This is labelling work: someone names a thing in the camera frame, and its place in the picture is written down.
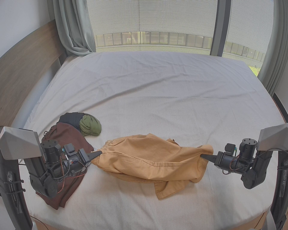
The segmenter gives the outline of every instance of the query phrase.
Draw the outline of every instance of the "curtain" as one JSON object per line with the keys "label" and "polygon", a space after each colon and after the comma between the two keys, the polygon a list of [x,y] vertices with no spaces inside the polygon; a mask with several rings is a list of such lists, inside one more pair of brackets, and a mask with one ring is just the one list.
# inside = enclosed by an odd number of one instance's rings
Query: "curtain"
{"label": "curtain", "polygon": [[273,28],[263,61],[258,74],[268,93],[272,96],[280,82],[288,60],[288,4],[287,0],[274,0]]}
{"label": "curtain", "polygon": [[68,55],[96,52],[94,34],[86,0],[53,0],[61,43]]}

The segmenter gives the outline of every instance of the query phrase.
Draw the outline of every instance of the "orange pants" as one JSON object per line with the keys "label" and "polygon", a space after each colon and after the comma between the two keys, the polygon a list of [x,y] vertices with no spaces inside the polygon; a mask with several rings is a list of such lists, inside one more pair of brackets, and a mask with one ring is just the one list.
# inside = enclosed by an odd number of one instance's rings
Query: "orange pants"
{"label": "orange pants", "polygon": [[213,154],[211,145],[180,147],[150,133],[107,141],[99,150],[103,153],[93,164],[122,180],[154,183],[158,199],[184,189],[189,181],[199,182],[208,163],[200,155]]}

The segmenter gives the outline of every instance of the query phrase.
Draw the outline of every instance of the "mattress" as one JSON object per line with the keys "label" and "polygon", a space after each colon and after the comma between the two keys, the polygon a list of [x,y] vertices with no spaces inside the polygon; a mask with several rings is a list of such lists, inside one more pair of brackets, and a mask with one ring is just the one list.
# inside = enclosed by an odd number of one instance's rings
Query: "mattress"
{"label": "mattress", "polygon": [[[57,72],[25,127],[39,138],[66,112],[94,115],[102,124],[94,149],[106,140],[153,133],[180,146],[258,140],[260,130],[284,121],[269,94],[242,61],[177,52],[104,52],[71,58]],[[65,208],[35,194],[20,166],[31,215],[58,229],[230,229],[265,212],[277,174],[274,152],[265,181],[248,190],[240,175],[208,163],[203,179],[163,200],[153,184],[88,172]]]}

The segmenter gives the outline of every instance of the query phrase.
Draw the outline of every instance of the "wooden headboard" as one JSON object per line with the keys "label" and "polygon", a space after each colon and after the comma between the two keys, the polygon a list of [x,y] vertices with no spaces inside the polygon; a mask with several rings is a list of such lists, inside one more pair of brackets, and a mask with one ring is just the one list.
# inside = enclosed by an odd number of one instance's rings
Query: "wooden headboard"
{"label": "wooden headboard", "polygon": [[53,20],[0,58],[0,125],[11,126],[26,96],[64,51]]}

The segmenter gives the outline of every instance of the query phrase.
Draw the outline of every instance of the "baseboard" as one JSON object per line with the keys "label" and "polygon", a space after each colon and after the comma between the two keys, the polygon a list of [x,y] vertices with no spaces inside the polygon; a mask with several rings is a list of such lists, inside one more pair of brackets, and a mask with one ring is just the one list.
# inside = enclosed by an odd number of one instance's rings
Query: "baseboard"
{"label": "baseboard", "polygon": [[273,94],[273,99],[274,99],[276,105],[278,106],[280,112],[282,113],[282,116],[284,117],[285,122],[288,122],[288,113],[286,112],[286,109],[284,108],[280,99],[277,97],[277,95],[275,93]]}

